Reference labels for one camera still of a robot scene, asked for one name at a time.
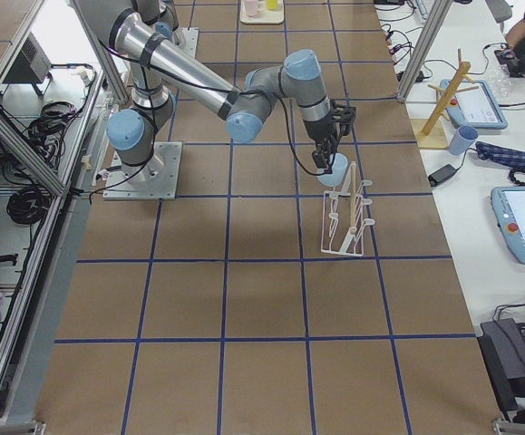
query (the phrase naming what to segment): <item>blue cup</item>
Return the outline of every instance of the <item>blue cup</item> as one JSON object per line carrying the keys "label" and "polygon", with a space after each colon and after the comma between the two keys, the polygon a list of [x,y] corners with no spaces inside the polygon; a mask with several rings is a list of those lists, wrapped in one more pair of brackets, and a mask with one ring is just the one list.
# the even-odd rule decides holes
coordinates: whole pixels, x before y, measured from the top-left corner
{"label": "blue cup", "polygon": [[450,154],[457,156],[464,153],[478,139],[478,131],[469,125],[462,125],[455,131],[450,148]]}
{"label": "blue cup", "polygon": [[348,166],[349,161],[346,159],[345,155],[337,152],[335,154],[335,160],[333,161],[333,173],[319,175],[317,178],[325,186],[335,188],[343,181]]}

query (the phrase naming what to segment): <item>red emergency stop button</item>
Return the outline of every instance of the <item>red emergency stop button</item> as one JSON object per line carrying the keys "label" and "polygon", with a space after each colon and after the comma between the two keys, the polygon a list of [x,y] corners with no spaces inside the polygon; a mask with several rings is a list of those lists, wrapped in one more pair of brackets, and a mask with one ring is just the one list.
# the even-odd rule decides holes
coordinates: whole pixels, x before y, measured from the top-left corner
{"label": "red emergency stop button", "polygon": [[508,231],[510,231],[511,233],[515,233],[516,231],[518,231],[518,224],[516,222],[510,222],[507,226],[506,226],[506,229],[508,229]]}

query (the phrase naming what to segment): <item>person's arm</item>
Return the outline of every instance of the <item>person's arm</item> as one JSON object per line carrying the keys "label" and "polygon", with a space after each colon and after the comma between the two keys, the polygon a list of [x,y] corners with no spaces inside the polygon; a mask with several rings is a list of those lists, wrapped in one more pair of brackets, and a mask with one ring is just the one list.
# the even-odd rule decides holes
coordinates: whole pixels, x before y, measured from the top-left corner
{"label": "person's arm", "polygon": [[525,19],[519,20],[506,35],[506,42],[510,48],[514,48],[525,38]]}

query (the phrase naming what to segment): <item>white wire rack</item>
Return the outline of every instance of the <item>white wire rack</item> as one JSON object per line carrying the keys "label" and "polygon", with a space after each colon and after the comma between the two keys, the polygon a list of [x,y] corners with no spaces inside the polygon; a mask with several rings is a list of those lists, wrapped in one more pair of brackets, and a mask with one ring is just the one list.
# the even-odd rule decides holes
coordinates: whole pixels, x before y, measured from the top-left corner
{"label": "white wire rack", "polygon": [[[321,251],[340,256],[363,256],[365,244],[363,233],[365,228],[374,225],[374,219],[365,217],[365,207],[373,202],[363,196],[363,188],[373,182],[364,179],[357,183],[356,163],[353,161],[346,170],[345,179],[340,190],[326,190],[323,194],[323,228],[321,234]],[[348,202],[348,221],[345,213],[339,211],[346,208]]]}

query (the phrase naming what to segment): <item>dark blue cloth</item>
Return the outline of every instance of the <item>dark blue cloth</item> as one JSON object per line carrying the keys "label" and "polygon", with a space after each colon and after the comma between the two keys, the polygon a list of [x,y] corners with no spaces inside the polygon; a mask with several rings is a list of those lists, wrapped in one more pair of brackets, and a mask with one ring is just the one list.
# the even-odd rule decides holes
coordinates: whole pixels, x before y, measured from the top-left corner
{"label": "dark blue cloth", "polygon": [[508,168],[525,171],[524,151],[502,148],[481,141],[477,141],[475,147],[481,160],[491,160]]}

